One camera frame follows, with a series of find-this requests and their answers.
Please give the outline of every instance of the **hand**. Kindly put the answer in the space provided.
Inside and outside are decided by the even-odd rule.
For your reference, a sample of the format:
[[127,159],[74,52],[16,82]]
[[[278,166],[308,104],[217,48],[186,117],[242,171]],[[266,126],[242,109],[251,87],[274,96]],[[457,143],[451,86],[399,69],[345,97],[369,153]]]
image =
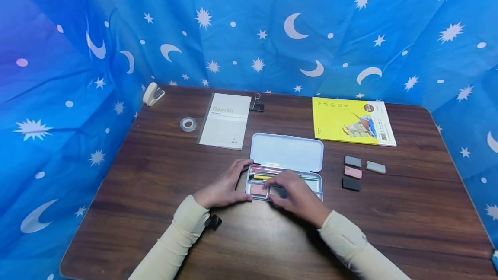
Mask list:
[[194,200],[206,209],[225,207],[235,202],[252,201],[252,196],[235,191],[240,174],[249,168],[252,159],[235,160],[216,181],[194,194]]
[[268,195],[271,201],[283,209],[321,228],[331,210],[328,209],[308,184],[296,173],[287,170],[266,181],[265,187],[279,185],[287,191],[287,198]]

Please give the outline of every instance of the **light gray eraser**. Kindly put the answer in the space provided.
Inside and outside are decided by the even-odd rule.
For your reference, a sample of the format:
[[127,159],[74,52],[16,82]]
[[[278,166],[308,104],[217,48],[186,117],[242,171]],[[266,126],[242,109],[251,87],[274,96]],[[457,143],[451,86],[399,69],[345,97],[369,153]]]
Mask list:
[[367,170],[374,171],[377,173],[385,174],[386,173],[386,166],[385,165],[380,165],[375,162],[367,161]]
[[344,164],[351,165],[351,166],[357,166],[358,168],[361,168],[361,159],[351,157],[351,156],[344,156]]

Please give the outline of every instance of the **person's right hand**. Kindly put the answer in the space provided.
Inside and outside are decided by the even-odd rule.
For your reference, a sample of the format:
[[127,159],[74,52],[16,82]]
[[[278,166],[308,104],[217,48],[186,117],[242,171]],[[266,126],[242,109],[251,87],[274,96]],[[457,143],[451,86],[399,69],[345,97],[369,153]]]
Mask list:
[[268,195],[271,201],[283,209],[310,222],[316,228],[321,228],[330,209],[327,208],[305,181],[291,170],[273,176],[266,181],[265,187],[279,185],[287,191],[287,198]]

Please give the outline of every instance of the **beige sleeve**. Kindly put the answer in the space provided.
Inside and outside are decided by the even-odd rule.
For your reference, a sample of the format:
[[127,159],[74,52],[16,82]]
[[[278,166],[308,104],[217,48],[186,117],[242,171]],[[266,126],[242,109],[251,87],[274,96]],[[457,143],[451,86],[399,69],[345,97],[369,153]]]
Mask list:
[[209,210],[201,207],[192,195],[188,196],[175,212],[173,223],[128,279],[173,279],[208,218]]
[[341,262],[364,280],[410,279],[381,252],[350,220],[332,211],[318,230],[322,239]]

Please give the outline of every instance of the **clear tape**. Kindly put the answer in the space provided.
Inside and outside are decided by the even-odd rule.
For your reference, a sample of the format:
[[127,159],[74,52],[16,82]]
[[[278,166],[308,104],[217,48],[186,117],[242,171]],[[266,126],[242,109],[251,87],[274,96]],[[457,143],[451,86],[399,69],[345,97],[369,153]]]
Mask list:
[[197,122],[193,117],[185,117],[184,119],[181,120],[180,122],[180,129],[183,130],[183,132],[192,132],[195,130],[197,127]]

